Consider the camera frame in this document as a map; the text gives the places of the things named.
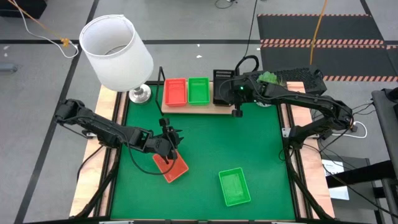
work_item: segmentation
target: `orange cable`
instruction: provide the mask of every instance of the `orange cable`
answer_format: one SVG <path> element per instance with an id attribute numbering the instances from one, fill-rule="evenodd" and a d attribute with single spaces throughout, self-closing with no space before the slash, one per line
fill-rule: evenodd
<path id="1" fill-rule="evenodd" d="M 322 17 L 323 17 L 323 13 L 325 12 L 326 5 L 327 5 L 327 4 L 328 4 L 328 0 L 325 0 L 325 3 L 323 3 L 322 12 L 321 12 L 321 14 L 320 14 L 320 16 L 319 16 L 317 28 L 315 29 L 315 33 L 313 34 L 313 39 L 312 39 L 312 42 L 311 42 L 310 65 L 312 65 L 313 45 L 315 44 L 315 39 L 317 38 L 318 29 L 319 29 L 319 26 L 320 26 L 320 24 L 321 24 L 321 20 L 322 20 Z"/>
<path id="2" fill-rule="evenodd" d="M 17 7 L 19 10 L 21 10 L 21 12 L 23 12 L 27 17 L 31 18 L 33 21 L 35 21 L 38 25 L 40 25 L 43 29 L 47 30 L 48 32 L 50 32 L 51 34 L 53 34 L 54 36 L 56 36 L 58 39 L 61 40 L 61 42 L 63 42 L 63 46 L 66 47 L 69 44 L 69 39 L 68 38 L 62 38 L 60 35 L 58 35 L 56 32 L 50 30 L 49 28 L 47 28 L 45 25 L 43 25 L 41 22 L 39 22 L 37 19 L 33 18 L 31 15 L 29 15 L 27 12 L 25 12 L 25 10 L 23 10 L 21 7 L 19 7 L 17 4 L 15 4 L 13 1 L 8 0 L 9 3 L 13 4 L 15 7 Z"/>

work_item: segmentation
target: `wooden frame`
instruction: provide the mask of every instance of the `wooden frame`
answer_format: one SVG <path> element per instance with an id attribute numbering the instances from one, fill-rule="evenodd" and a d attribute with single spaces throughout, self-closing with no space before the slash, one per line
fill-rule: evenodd
<path id="1" fill-rule="evenodd" d="M 287 87 L 292 91 L 301 91 L 305 92 L 304 85 L 302 82 L 288 82 Z M 120 105 L 119 105 L 119 113 L 117 122 L 121 124 L 122 114 L 124 111 L 124 102 L 126 100 L 127 94 L 123 93 Z M 105 118 L 111 119 L 113 114 L 113 109 L 116 101 L 116 92 L 111 91 L 104 86 L 101 87 L 99 92 L 99 97 L 95 109 L 95 113 L 104 116 Z M 285 126 L 289 126 L 287 110 L 285 105 L 282 105 L 282 114 L 285 121 Z M 310 110 L 308 108 L 302 108 L 299 106 L 292 106 L 292 114 L 294 123 L 296 125 L 306 125 L 312 122 Z M 314 139 L 307 139 L 305 144 L 313 146 L 318 149 L 318 143 Z M 97 140 L 89 140 L 86 146 L 86 152 L 84 159 L 88 157 L 93 151 L 98 148 Z M 323 171 L 322 159 L 320 154 L 316 152 L 314 149 L 310 147 L 304 146 L 301 150 L 302 164 L 305 174 L 305 180 L 307 182 L 307 188 L 311 192 L 311 194 L 315 197 L 317 202 L 322 206 L 322 208 L 329 214 L 334 217 L 333 206 L 330 200 L 330 194 L 328 190 L 328 186 L 326 183 L 325 173 Z M 70 210 L 70 215 L 76 215 L 79 213 L 84 206 L 91 199 L 93 194 L 98 188 L 101 170 L 103 167 L 105 151 L 101 151 L 92 158 L 84 168 L 81 170 L 80 179 L 76 186 L 75 197 L 73 199 L 72 207 Z M 112 158 L 114 156 L 114 152 L 111 155 L 110 163 L 113 162 Z M 298 208 L 300 211 L 300 216 L 302 218 L 306 218 L 307 214 L 305 212 L 304 200 L 303 196 L 296 187 L 297 196 L 298 196 Z M 106 215 L 106 207 L 109 197 L 109 187 L 103 194 L 103 199 L 101 201 L 101 210 L 99 211 L 99 215 Z"/>

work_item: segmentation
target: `green plastic basket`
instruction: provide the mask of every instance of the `green plastic basket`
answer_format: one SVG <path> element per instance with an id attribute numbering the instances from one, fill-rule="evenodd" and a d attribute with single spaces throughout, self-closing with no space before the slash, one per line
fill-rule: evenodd
<path id="1" fill-rule="evenodd" d="M 224 170 L 218 173 L 226 206 L 250 202 L 250 194 L 242 168 Z"/>
<path id="2" fill-rule="evenodd" d="M 210 102 L 209 78 L 188 79 L 188 103 L 195 106 Z"/>

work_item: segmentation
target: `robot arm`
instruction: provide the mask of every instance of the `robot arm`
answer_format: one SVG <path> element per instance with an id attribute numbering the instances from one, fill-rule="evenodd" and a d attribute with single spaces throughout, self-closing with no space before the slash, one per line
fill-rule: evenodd
<path id="1" fill-rule="evenodd" d="M 303 127 L 291 127 L 287 138 L 289 146 L 300 149 L 304 140 L 314 134 L 324 134 L 330 129 L 348 129 L 352 123 L 352 110 L 342 101 L 330 96 L 311 95 L 288 91 L 284 87 L 267 82 L 257 82 L 255 75 L 241 75 L 231 80 L 228 98 L 235 105 L 233 116 L 242 117 L 242 103 L 261 102 L 272 105 L 287 103 L 320 111 L 324 117 Z"/>
<path id="2" fill-rule="evenodd" d="M 143 153 L 159 154 L 166 162 L 166 158 L 177 158 L 174 149 L 183 139 L 177 134 L 180 130 L 169 126 L 168 119 L 159 120 L 163 133 L 154 136 L 151 130 L 121 126 L 95 114 L 79 100 L 65 100 L 55 113 L 55 120 L 60 125 L 77 124 L 95 133 L 102 145 L 118 147 L 120 144 L 125 144 Z"/>

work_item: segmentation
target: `white cable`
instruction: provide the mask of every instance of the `white cable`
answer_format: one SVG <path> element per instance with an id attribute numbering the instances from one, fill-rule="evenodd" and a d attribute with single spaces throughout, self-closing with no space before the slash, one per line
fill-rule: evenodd
<path id="1" fill-rule="evenodd" d="M 362 125 L 362 127 L 365 129 L 365 135 L 364 136 L 353 136 L 353 135 L 350 135 L 350 134 L 344 134 L 343 136 L 352 137 L 352 138 L 359 138 L 359 139 L 366 138 L 366 136 L 368 136 L 368 130 L 366 129 L 365 124 L 363 124 L 362 122 L 359 122 L 359 121 L 354 121 L 354 125 L 356 123 L 359 123 L 360 125 Z"/>
<path id="2" fill-rule="evenodd" d="M 79 53 L 79 49 L 77 49 L 76 45 L 74 45 L 74 44 L 72 43 L 72 41 L 70 41 L 70 40 L 69 40 L 69 44 L 71 44 L 74 48 L 76 48 L 76 53 L 75 53 L 73 56 L 66 56 L 66 55 L 65 55 L 65 52 L 62 50 L 61 46 L 59 46 L 59 45 L 58 45 L 57 43 L 55 43 L 54 41 L 52 41 L 52 40 L 50 40 L 50 39 L 48 39 L 48 38 L 46 38 L 46 37 L 43 37 L 43 36 L 40 36 L 40 35 L 36 35 L 36 34 L 31 33 L 31 32 L 29 31 L 29 29 L 27 28 L 27 24 L 26 24 L 26 20 L 25 20 L 24 13 L 23 13 L 19 8 L 18 8 L 18 11 L 20 12 L 20 14 L 21 14 L 21 16 L 22 16 L 22 19 L 24 20 L 24 24 L 25 24 L 26 31 L 27 31 L 30 35 L 33 35 L 33 36 L 39 37 L 39 38 L 43 38 L 43 39 L 48 40 L 49 42 L 53 43 L 55 46 L 57 46 L 57 47 L 61 50 L 63 56 L 66 57 L 66 58 L 74 58 L 74 57 Z"/>

